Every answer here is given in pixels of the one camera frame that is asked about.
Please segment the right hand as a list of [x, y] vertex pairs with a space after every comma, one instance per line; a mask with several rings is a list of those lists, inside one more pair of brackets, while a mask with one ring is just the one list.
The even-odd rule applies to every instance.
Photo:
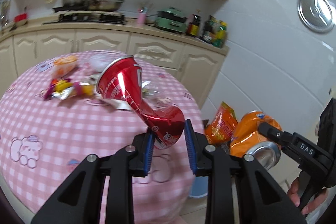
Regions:
[[[297, 177], [291, 184], [288, 190], [288, 197], [295, 204], [296, 207], [300, 205], [300, 197], [298, 195], [299, 190], [299, 178]], [[317, 207], [319, 207], [326, 199], [328, 195], [328, 189], [324, 188], [321, 193], [311, 202], [309, 202], [302, 210], [302, 215], [307, 215], [313, 212]]]

